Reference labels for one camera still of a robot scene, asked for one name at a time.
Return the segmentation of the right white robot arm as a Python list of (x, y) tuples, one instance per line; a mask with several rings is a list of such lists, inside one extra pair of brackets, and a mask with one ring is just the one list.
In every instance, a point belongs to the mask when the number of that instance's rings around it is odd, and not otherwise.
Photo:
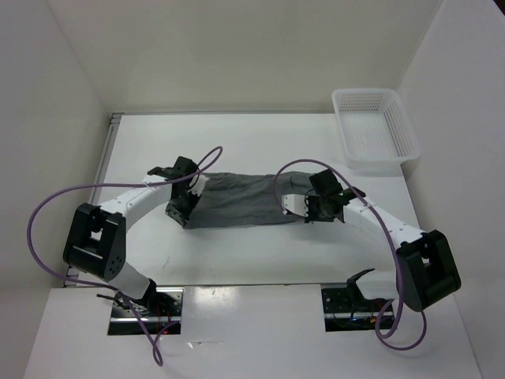
[(385, 242), (392, 252), (391, 271), (367, 268), (347, 281), (347, 304), (364, 310), (375, 299), (402, 299), (421, 312), (458, 291), (462, 281), (446, 236), (412, 227), (373, 204), (356, 187), (343, 188), (334, 173), (321, 171), (309, 177), (314, 194), (305, 198), (305, 221), (339, 220), (377, 242)]

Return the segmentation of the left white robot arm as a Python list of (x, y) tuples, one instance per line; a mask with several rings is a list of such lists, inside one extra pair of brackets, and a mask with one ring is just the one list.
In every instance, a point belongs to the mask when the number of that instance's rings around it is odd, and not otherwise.
[(80, 205), (65, 244), (64, 262), (126, 295), (139, 315), (167, 308), (170, 300), (157, 291), (155, 281), (127, 262), (126, 235), (137, 221), (163, 204), (168, 216), (184, 227), (208, 181), (198, 170), (192, 160), (179, 156), (172, 167), (148, 171), (139, 187), (100, 205)]

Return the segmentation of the grey shorts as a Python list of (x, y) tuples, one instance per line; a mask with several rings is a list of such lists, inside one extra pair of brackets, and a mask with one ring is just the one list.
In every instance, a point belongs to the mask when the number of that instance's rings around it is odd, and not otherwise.
[(285, 215), (279, 196), (305, 195), (312, 188), (309, 174), (299, 171), (247, 175), (209, 173), (200, 200), (185, 229), (271, 226), (301, 223), (298, 216)]

